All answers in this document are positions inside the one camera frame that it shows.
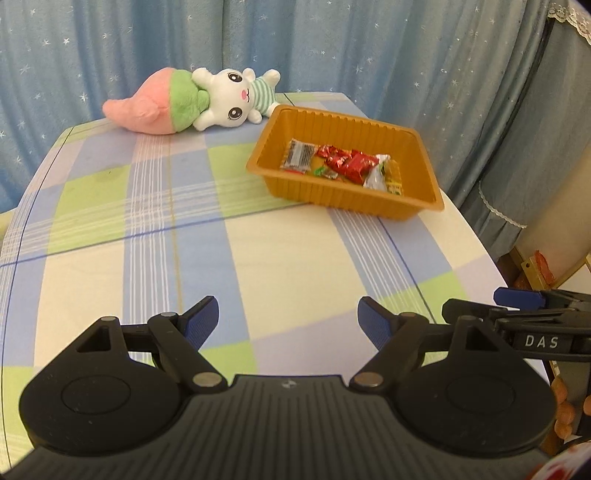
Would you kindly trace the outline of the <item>person's right hand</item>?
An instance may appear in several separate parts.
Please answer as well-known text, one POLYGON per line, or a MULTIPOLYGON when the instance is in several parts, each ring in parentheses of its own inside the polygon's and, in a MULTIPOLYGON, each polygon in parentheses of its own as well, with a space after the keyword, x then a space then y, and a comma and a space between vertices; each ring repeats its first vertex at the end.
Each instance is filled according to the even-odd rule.
POLYGON ((567 386, 560 377, 556 377, 552 381, 551 388, 558 403, 554 431, 559 439, 566 441, 573 435, 572 424, 575 420, 576 409, 567 401, 567 386))

